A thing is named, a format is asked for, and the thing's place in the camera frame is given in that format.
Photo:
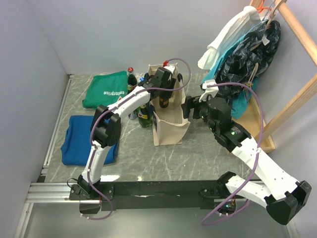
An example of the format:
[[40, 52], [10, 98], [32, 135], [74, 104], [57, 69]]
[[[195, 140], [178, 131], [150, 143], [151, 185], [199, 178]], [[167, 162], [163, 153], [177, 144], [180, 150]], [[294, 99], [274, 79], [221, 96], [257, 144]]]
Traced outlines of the silver top beverage can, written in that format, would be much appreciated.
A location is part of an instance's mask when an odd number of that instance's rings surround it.
[[168, 91], [162, 91], [159, 95], [159, 106], [161, 108], [167, 108], [169, 105], [169, 92]]

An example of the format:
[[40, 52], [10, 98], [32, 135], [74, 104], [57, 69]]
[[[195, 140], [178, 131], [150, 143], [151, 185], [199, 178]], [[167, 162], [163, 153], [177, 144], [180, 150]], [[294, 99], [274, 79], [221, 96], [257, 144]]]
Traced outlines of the red cap cola bottle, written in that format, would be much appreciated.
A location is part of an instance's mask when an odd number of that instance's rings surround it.
[[134, 75], [133, 67], [128, 68], [128, 85], [135, 87], [138, 83], [136, 76]]

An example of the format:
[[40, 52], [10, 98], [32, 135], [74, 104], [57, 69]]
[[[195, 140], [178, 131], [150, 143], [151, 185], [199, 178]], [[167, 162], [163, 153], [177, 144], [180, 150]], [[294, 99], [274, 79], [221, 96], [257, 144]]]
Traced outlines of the beige canvas tote bag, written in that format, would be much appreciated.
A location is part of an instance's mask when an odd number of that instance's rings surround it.
[[161, 108], [160, 99], [150, 101], [153, 112], [154, 145], [172, 145], [182, 143], [190, 122], [183, 117], [181, 104], [185, 102], [185, 91], [180, 89], [171, 92], [168, 106]]

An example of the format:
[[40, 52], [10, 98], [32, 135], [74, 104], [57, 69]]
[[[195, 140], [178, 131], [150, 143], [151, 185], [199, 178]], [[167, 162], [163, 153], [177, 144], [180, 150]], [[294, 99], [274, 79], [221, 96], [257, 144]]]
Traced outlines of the green glass bottle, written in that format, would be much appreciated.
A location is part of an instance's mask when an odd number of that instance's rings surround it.
[[150, 114], [148, 104], [142, 104], [138, 109], [138, 122], [141, 127], [146, 128], [152, 126], [152, 116]]
[[127, 94], [130, 94], [133, 91], [133, 86], [131, 84], [128, 84], [127, 85], [127, 89], [128, 89], [128, 93]]

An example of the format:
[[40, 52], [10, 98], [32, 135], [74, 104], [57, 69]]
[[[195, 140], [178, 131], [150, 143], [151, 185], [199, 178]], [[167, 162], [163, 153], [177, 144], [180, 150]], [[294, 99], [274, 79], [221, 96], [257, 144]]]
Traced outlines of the red top beverage can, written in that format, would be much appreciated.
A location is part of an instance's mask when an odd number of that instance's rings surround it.
[[138, 111], [137, 110], [134, 110], [132, 111], [129, 115], [128, 115], [128, 118], [130, 120], [135, 120], [138, 118]]

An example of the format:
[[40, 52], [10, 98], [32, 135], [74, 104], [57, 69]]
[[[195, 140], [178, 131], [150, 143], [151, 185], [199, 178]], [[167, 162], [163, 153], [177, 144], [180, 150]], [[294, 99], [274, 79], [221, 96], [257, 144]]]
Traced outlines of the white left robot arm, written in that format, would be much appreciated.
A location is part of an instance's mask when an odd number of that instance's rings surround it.
[[81, 193], [87, 199], [98, 196], [98, 184], [106, 155], [121, 137], [121, 121], [143, 104], [174, 89], [176, 67], [160, 66], [153, 76], [141, 81], [128, 95], [108, 107], [100, 105], [91, 126], [91, 152], [84, 171], [77, 180]]

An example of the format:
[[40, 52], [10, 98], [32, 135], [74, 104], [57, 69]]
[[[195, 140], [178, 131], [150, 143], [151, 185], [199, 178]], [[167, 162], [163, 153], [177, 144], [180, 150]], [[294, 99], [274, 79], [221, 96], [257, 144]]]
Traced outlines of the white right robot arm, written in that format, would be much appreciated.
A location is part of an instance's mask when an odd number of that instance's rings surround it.
[[217, 191], [221, 197], [229, 197], [237, 188], [239, 196], [264, 207], [279, 224], [287, 225], [306, 205], [312, 187], [307, 181], [298, 181], [261, 148], [249, 132], [232, 120], [230, 107], [223, 98], [208, 95], [206, 101], [199, 97], [186, 97], [181, 105], [183, 116], [202, 119], [213, 132], [216, 141], [242, 160], [264, 183], [263, 186], [246, 182], [233, 172], [226, 172], [217, 180]]

